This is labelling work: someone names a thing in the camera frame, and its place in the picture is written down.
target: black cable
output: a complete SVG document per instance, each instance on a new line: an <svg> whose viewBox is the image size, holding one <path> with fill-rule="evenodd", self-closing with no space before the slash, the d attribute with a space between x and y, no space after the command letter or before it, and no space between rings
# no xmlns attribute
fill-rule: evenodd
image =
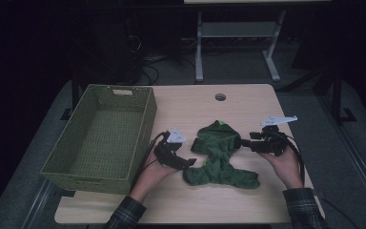
<svg viewBox="0 0 366 229"><path fill-rule="evenodd" d="M149 154L151 153L151 151L153 150L153 146L155 145L156 140L157 140L158 138L160 138L162 135L163 135L163 133L158 134L158 135L157 135L157 136L156 136L156 137L151 141L150 145L148 146L147 151L145 152L144 157L142 158L141 163L140 163L140 165L139 165L139 167L138 167L138 171L137 171L137 173L135 174L135 177L133 178L131 190L132 190L133 186L135 186L135 183L138 181L138 178L139 178L139 176L141 175L142 171L144 171L144 169L146 169L146 168L149 166L149 165L147 165L147 166L145 166L145 167L144 167L145 163L147 162L148 155L149 155Z"/></svg>
<svg viewBox="0 0 366 229"><path fill-rule="evenodd" d="M222 50L223 51L220 51L220 52L210 52L210 51L207 51L207 46L204 47L204 50L202 51L202 54L203 55L222 55L222 54L225 54L225 53L229 53L229 52L232 52L233 49L229 49L225 44L221 44L219 45L220 47L222 47ZM214 45L212 47L210 47L210 49L215 49L215 50L218 50L218 45Z"/></svg>
<svg viewBox="0 0 366 229"><path fill-rule="evenodd" d="M80 44L77 40L75 40L73 37L71 37L71 41L76 44L82 51L84 51L86 54L88 54L90 57L92 57L94 60L96 60L99 64L101 64L103 67L105 67L106 69L108 69L112 74L117 75L117 73L105 62L103 62L99 57L97 57L96 55L94 55L93 53L91 53L85 46L83 46L82 44Z"/></svg>
<svg viewBox="0 0 366 229"><path fill-rule="evenodd" d="M279 93L279 92L289 92L297 87L299 87L300 85L302 85L303 83L319 76L322 75L323 73L327 72L330 69L330 66L328 65L323 65L320 68L305 74L304 76L300 77L299 79L297 79L296 81L281 87L281 88L276 88L274 89L275 92Z"/></svg>
<svg viewBox="0 0 366 229"><path fill-rule="evenodd" d="M340 215L342 215L344 218L346 218L354 227L355 229L360 229L360 227L358 227L358 225L352 221L352 219L347 216L343 211L341 211L337 206L335 206L334 204L332 204L328 199L326 198L321 198L321 200L323 200L325 203L327 203L329 206L331 206L333 209L335 209L336 211L339 212Z"/></svg>
<svg viewBox="0 0 366 229"><path fill-rule="evenodd" d="M279 133L275 133L275 132L268 132L268 133L272 134L272 135L275 135L275 136L278 136L279 138L285 140L287 142L288 146L290 146L290 148L294 151L294 153L295 153L295 155L298 159L299 174L301 176L302 183L305 184L305 164L304 164L304 160L302 159L302 156L301 156L301 149L299 148L296 141L288 135L285 135L285 137L284 137L284 136L280 135ZM291 142L288 138L290 138L294 141L296 147L293 144L293 142Z"/></svg>
<svg viewBox="0 0 366 229"><path fill-rule="evenodd" d="M154 164L156 161L157 161L157 159L155 159L155 160L151 161L151 163L147 164L144 168L142 168L141 173L142 173L142 171L144 171L146 168L148 168L150 165Z"/></svg>
<svg viewBox="0 0 366 229"><path fill-rule="evenodd" d="M159 70L153 66L149 66L149 65L143 65L142 67L146 67L146 68L150 68L152 70L154 70L156 72L156 78L155 79L151 79L150 76L145 72L145 71L142 71L143 74L145 74L145 76L147 76L148 78L148 86L151 86L153 84L156 84L157 83L157 80L159 79Z"/></svg>
<svg viewBox="0 0 366 229"><path fill-rule="evenodd" d="M189 45L184 45L181 49L181 54L193 54L193 52L196 51L197 49L197 40L196 38L189 38L188 41L191 41L191 43Z"/></svg>
<svg viewBox="0 0 366 229"><path fill-rule="evenodd" d="M151 64L154 64L154 63L157 63L157 62L160 62L160 61L164 61L164 60L167 60L167 59L169 59L168 56L163 56L163 57L159 57L155 60L147 60L146 65L151 65Z"/></svg>
<svg viewBox="0 0 366 229"><path fill-rule="evenodd" d="M186 58L183 58L183 57L180 57L182 60L186 61L187 63L189 63L194 69L195 69L195 64L192 63L190 60L186 59Z"/></svg>

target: basket handle hole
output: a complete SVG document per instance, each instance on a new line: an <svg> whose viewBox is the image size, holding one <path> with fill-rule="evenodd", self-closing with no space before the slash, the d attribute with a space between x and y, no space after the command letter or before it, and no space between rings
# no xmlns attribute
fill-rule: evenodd
<svg viewBox="0 0 366 229"><path fill-rule="evenodd" d="M119 89L113 89L113 94L119 94L119 95L132 95L132 91L130 90L119 90Z"/></svg>
<svg viewBox="0 0 366 229"><path fill-rule="evenodd" d="M78 180L76 181L78 184L92 184L92 185L102 185L100 181L87 181L87 180Z"/></svg>

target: small round object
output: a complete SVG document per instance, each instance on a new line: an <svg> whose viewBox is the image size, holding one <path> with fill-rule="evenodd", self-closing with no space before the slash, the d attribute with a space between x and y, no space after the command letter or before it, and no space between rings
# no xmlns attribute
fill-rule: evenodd
<svg viewBox="0 0 366 229"><path fill-rule="evenodd" d="M227 96L225 94L216 94L215 99L218 101L224 101L225 99L227 99Z"/></svg>

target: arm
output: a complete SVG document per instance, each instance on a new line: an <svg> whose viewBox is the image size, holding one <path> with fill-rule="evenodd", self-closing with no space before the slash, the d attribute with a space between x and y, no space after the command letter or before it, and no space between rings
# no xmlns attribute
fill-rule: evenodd
<svg viewBox="0 0 366 229"><path fill-rule="evenodd" d="M156 161L153 151L149 154L145 169L142 171L129 196L126 196L106 223L106 229L133 229L147 209L143 202L148 193L165 177L177 170L162 166Z"/></svg>
<svg viewBox="0 0 366 229"><path fill-rule="evenodd" d="M304 188L295 152L287 147L281 156L259 154L273 166L287 190L283 192L294 228L329 228L320 215L310 188Z"/></svg>

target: green plastic basket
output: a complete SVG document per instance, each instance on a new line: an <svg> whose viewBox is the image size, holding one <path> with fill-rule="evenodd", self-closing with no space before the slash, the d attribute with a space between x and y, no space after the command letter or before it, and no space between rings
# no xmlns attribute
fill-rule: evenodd
<svg viewBox="0 0 366 229"><path fill-rule="evenodd" d="M41 174L66 190L128 194L156 109L150 87L90 85Z"/></svg>

